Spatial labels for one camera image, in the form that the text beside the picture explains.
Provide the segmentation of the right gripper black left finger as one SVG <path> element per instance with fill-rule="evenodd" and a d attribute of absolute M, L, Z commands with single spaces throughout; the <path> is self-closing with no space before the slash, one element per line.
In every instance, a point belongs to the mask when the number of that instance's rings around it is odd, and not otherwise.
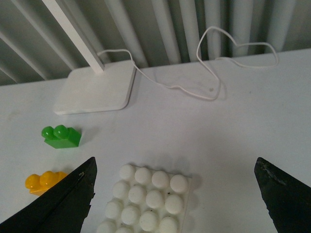
<path fill-rule="evenodd" d="M 88 216 L 97 176 L 89 158 L 59 183 L 0 225 L 2 233 L 79 233 Z"/>

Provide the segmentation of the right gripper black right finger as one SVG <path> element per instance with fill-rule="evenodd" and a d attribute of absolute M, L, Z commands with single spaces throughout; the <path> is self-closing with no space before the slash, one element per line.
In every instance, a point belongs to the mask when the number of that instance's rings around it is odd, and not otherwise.
<path fill-rule="evenodd" d="M 277 232 L 309 233 L 311 188 L 261 157 L 254 173 Z"/>

